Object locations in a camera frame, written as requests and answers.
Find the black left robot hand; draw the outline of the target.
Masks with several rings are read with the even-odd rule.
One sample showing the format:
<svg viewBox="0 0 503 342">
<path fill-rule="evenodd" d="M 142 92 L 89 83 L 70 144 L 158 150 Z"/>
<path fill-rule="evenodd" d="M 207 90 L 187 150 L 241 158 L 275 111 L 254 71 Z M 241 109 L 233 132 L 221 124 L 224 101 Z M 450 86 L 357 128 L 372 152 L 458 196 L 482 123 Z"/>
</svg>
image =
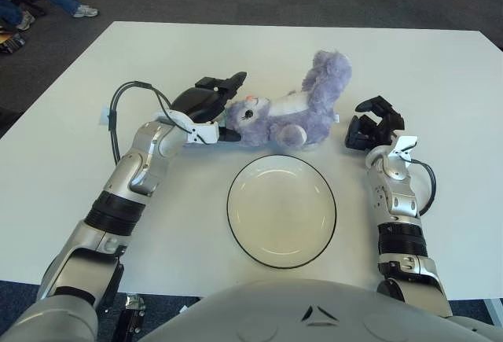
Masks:
<svg viewBox="0 0 503 342">
<path fill-rule="evenodd" d="M 181 93 L 167 112 L 173 127 L 163 137 L 165 141 L 180 145 L 240 141 L 241 135 L 220 119 L 226 118 L 226 103 L 236 96 L 246 77 L 246 72 L 228 79 L 203 77 Z"/>
</svg>

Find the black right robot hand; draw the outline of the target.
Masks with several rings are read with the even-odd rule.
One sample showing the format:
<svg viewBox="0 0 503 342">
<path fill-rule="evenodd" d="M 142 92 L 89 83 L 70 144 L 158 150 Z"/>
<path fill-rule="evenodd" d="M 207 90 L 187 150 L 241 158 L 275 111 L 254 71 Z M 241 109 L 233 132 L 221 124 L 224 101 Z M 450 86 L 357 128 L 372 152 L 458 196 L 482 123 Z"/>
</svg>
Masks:
<svg viewBox="0 0 503 342">
<path fill-rule="evenodd" d="M 404 119 L 381 96 L 365 100 L 355 107 L 361 116 L 353 116 L 345 137 L 345 146 L 361 151 L 391 145 L 394 131 L 405 130 Z"/>
</svg>

